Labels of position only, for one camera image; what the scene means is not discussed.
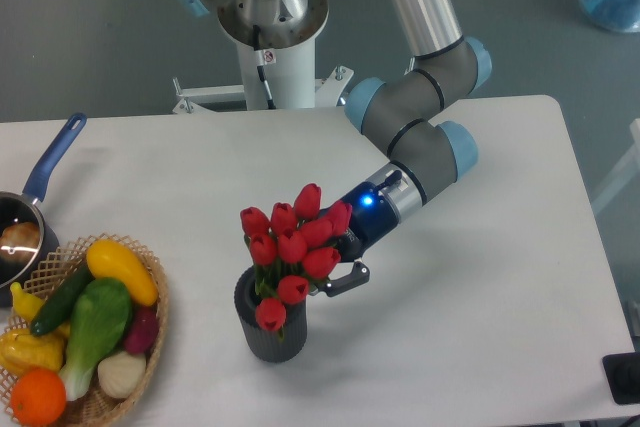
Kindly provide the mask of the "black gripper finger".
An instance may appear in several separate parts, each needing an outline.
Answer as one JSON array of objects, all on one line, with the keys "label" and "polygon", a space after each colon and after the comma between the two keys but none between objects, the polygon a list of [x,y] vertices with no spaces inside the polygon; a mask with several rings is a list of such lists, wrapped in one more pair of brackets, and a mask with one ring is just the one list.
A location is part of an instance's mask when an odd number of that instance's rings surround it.
[{"label": "black gripper finger", "polygon": [[322,292],[327,297],[336,297],[368,283],[370,275],[368,266],[361,259],[355,260],[348,274],[337,279],[329,279],[319,286],[314,286],[312,295],[315,296]]}]

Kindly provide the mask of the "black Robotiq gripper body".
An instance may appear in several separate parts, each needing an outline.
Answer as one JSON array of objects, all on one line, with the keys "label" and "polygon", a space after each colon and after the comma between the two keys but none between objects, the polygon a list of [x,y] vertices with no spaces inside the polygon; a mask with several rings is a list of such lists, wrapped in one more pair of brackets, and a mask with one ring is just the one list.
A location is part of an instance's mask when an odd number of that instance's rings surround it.
[{"label": "black Robotiq gripper body", "polygon": [[400,223],[399,214],[386,195],[388,187],[387,181],[362,182],[341,198],[352,207],[348,228],[336,244],[342,262],[360,258]]}]

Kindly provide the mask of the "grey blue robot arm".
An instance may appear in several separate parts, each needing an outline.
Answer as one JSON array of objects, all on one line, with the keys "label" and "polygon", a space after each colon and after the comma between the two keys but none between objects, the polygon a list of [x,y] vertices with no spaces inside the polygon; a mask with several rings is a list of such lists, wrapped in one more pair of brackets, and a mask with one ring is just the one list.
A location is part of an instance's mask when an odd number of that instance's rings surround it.
[{"label": "grey blue robot arm", "polygon": [[477,162],[471,134],[431,119],[481,86],[491,59],[462,34],[450,0],[393,0],[410,46],[406,74],[348,86],[337,68],[316,79],[315,40],[326,24],[327,0],[179,0],[194,16],[215,13],[237,48],[242,96],[250,110],[343,105],[347,118],[387,164],[345,195],[349,225],[333,238],[352,271],[323,276],[312,292],[335,296],[367,282],[364,252],[458,181]]}]

